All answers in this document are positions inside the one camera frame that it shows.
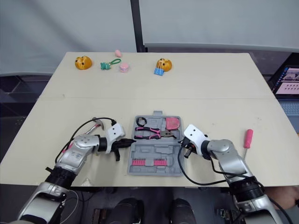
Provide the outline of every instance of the green toy charm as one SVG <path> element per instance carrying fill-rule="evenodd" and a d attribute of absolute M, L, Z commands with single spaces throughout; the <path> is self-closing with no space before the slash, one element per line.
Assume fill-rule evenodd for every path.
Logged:
<path fill-rule="evenodd" d="M 111 65 L 112 65 L 112 64 L 117 64 L 117 63 L 119 63 L 119 62 L 121 62 L 121 59 L 119 59 L 119 58 L 114 59 L 113 61 L 108 62 L 108 63 L 106 63 L 106 62 L 102 62 L 102 63 L 101 63 L 101 69 L 102 69 L 102 70 L 109 70 L 109 69 L 111 69 Z"/>

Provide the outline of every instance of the black cable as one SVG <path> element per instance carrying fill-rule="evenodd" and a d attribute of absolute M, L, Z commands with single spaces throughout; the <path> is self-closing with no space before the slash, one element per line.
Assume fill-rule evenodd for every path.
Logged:
<path fill-rule="evenodd" d="M 208 185 L 213 185 L 213 184 L 218 184 L 218 183 L 223 183 L 223 182 L 226 182 L 226 180 L 223 180 L 223 181 L 215 181 L 215 182 L 211 182 L 211 183 L 198 183 L 198 182 L 195 182 L 194 180 L 190 179 L 190 177 L 188 177 L 188 175 L 185 173 L 184 169 L 183 169 L 183 166 L 181 164 L 181 161 L 180 161 L 180 156 L 181 156 L 181 153 L 182 153 L 182 150 L 183 150 L 183 146 L 181 146 L 181 148 L 179 149 L 179 152 L 178 152 L 178 165 L 179 167 L 181 168 L 181 171 L 182 173 L 184 174 L 184 176 L 192 183 L 194 184 L 197 184 L 199 186 L 208 186 Z"/>
<path fill-rule="evenodd" d="M 222 171 L 218 171 L 215 169 L 215 166 L 214 166 L 214 162 L 213 160 L 211 159 L 211 164 L 212 164 L 212 169 L 215 173 L 218 173 L 218 174 L 223 174 L 223 175 L 231 175 L 231 176 L 238 176 L 238 177 L 243 177 L 243 178 L 249 178 L 248 176 L 246 175 L 242 175 L 242 174 L 235 174 L 235 173 L 229 173 L 229 172 L 222 172 Z M 262 192 L 265 192 L 265 187 L 257 180 L 254 181 L 256 184 L 258 184 L 261 189 L 262 189 Z"/>
<path fill-rule="evenodd" d="M 217 184 L 217 183 L 221 183 L 221 182 L 226 182 L 226 180 L 223 180 L 223 181 L 217 181 L 217 182 L 204 183 L 204 184 L 202 184 L 202 183 L 197 183 L 197 182 L 193 181 L 192 179 L 190 179 L 190 178 L 187 176 L 187 174 L 185 173 L 185 171 L 184 171 L 184 169 L 183 169 L 183 167 L 182 167 L 181 161 L 180 161 L 180 155 L 181 155 L 181 153 L 182 153 L 182 149 L 183 149 L 183 146 L 181 146 L 181 148 L 179 149 L 179 152 L 178 152 L 178 165 L 179 165 L 179 167 L 181 168 L 181 171 L 183 172 L 183 174 L 185 175 L 185 177 L 186 177 L 189 181 L 191 181 L 191 182 L 194 183 L 194 184 L 201 185 L 201 186 L 206 186 L 206 185 L 212 185 L 212 184 Z M 214 171 L 215 173 L 223 174 L 223 175 L 231 175 L 231 176 L 238 176 L 238 177 L 248 178 L 248 176 L 246 176 L 246 175 L 242 175 L 242 174 L 235 174 L 235 173 L 229 173 L 229 172 L 218 171 L 218 170 L 215 169 L 214 162 L 213 162 L 213 159 L 212 159 L 212 158 L 210 159 L 210 161 L 211 161 L 211 164 L 212 164 L 212 169 L 213 169 L 213 171 Z M 263 186 L 259 181 L 255 181 L 255 182 L 261 187 L 262 191 L 264 192 L 264 186 Z M 272 198 L 270 198 L 270 197 L 268 197 L 268 198 L 269 198 L 269 200 L 270 200 L 273 204 L 275 204 L 275 205 L 282 211 L 282 213 L 284 214 L 284 216 L 285 216 L 286 219 L 288 220 L 289 224 L 293 224 L 291 218 L 290 218 L 289 215 L 286 213 L 286 211 L 285 211 L 285 210 L 284 210 L 284 209 L 283 209 L 283 208 L 282 208 L 276 201 L 274 201 Z M 236 223 L 236 222 L 241 218 L 241 215 L 242 215 L 242 214 L 240 214 L 240 215 L 235 219 L 235 221 L 234 221 L 233 223 Z"/>
<path fill-rule="evenodd" d="M 93 197 L 95 194 L 96 194 L 96 192 L 93 193 L 88 199 L 84 200 L 84 202 L 88 202 L 90 199 L 92 199 L 92 197 Z M 77 199 L 77 198 L 76 198 L 76 197 L 70 197 L 70 198 L 66 199 L 65 202 L 67 202 L 67 201 L 69 201 L 69 200 L 71 200 L 71 199 Z"/>
<path fill-rule="evenodd" d="M 82 209 L 81 209 L 79 224 L 82 224 L 82 221 L 83 221 L 83 212 L 84 212 L 84 207 L 85 207 L 85 201 L 84 201 L 84 196 L 83 196 L 83 192 L 82 191 L 81 191 L 81 196 L 82 196 Z"/>
<path fill-rule="evenodd" d="M 291 220 L 291 218 L 289 217 L 289 215 L 286 213 L 286 211 L 272 198 L 270 198 L 270 197 L 268 197 L 268 198 L 273 204 L 275 204 L 279 208 L 279 210 L 281 210 L 281 212 L 285 215 L 286 219 L 288 220 L 289 224 L 294 224 L 293 221 Z"/>
<path fill-rule="evenodd" d="M 57 160 L 58 160 L 60 154 L 62 153 L 62 151 L 64 151 L 64 149 L 67 147 L 67 145 L 68 145 L 69 143 L 71 143 L 71 141 L 73 141 L 73 140 L 74 140 L 74 139 L 70 139 L 70 140 L 63 146 L 63 148 L 60 150 L 59 154 L 58 154 L 58 155 L 56 156 L 56 158 L 55 158 L 55 163 L 57 163 Z"/>
<path fill-rule="evenodd" d="M 211 161 L 211 164 L 212 164 L 213 171 L 215 173 L 217 173 L 217 174 L 231 175 L 231 176 L 238 176 L 238 177 L 248 178 L 248 176 L 245 176 L 245 175 L 242 175 L 242 174 L 234 174 L 234 173 L 229 173 L 229 172 L 218 171 L 218 170 L 215 169 L 213 160 L 211 159 L 210 161 Z"/>
<path fill-rule="evenodd" d="M 68 149 L 69 147 L 70 147 L 70 144 L 71 144 L 71 141 L 73 141 L 74 140 L 74 137 L 75 137 L 75 135 L 76 135 L 76 133 L 84 126 L 84 125 L 86 125 L 86 124 L 88 124 L 89 122 L 92 122 L 92 121 L 95 121 L 95 120 L 99 120 L 99 119 L 107 119 L 107 120 L 111 120 L 111 126 L 113 126 L 113 125 L 115 125 L 116 124 L 116 120 L 114 120 L 114 119 L 112 119 L 112 118 L 93 118 L 93 119 L 90 119 L 90 120 L 88 120 L 87 122 L 85 122 L 85 123 L 83 123 L 82 125 L 80 125 L 80 127 L 78 127 L 77 129 L 76 129 L 76 131 L 73 133 L 73 135 L 71 136 L 71 138 L 70 138 L 70 140 L 65 144 L 65 146 L 61 149 L 61 151 L 59 152 L 59 154 L 56 156 L 56 158 L 55 158 L 55 163 L 57 163 L 57 161 L 58 161 L 58 158 L 59 158 L 59 156 L 60 156 L 60 154 L 62 153 L 62 151 L 64 150 L 64 149 Z"/>
<path fill-rule="evenodd" d="M 243 214 L 240 213 L 237 218 L 233 221 L 233 224 L 238 224 L 241 219 L 243 219 Z"/>

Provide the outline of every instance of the orange toy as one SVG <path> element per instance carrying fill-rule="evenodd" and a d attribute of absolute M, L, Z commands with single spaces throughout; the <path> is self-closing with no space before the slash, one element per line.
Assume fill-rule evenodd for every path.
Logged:
<path fill-rule="evenodd" d="M 156 65 L 157 68 L 169 71 L 172 68 L 172 63 L 168 59 L 161 58 Z"/>
<path fill-rule="evenodd" d="M 92 60 L 87 56 L 77 57 L 75 61 L 75 66 L 80 70 L 88 69 L 92 64 Z"/>

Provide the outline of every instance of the tool case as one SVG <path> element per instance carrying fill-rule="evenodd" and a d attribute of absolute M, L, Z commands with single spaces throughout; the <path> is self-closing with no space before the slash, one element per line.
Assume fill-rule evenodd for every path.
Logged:
<path fill-rule="evenodd" d="M 135 136 L 148 137 L 153 133 L 138 131 L 136 119 L 143 117 L 147 120 L 144 127 L 166 130 L 166 118 L 178 118 L 179 127 L 171 133 L 176 137 L 162 137 L 160 139 L 137 139 Z M 164 116 L 162 111 L 154 111 L 152 116 L 136 116 L 133 125 L 132 139 L 136 140 L 131 145 L 128 161 L 128 173 L 130 175 L 154 175 L 154 176 L 181 176 L 178 165 L 179 141 L 183 139 L 181 118 L 178 116 Z"/>

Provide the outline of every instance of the laptop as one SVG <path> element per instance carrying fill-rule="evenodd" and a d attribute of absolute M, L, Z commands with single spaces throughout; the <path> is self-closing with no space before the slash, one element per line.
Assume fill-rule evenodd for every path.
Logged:
<path fill-rule="evenodd" d="M 299 133 L 299 66 L 285 66 L 272 78 L 272 92 Z"/>

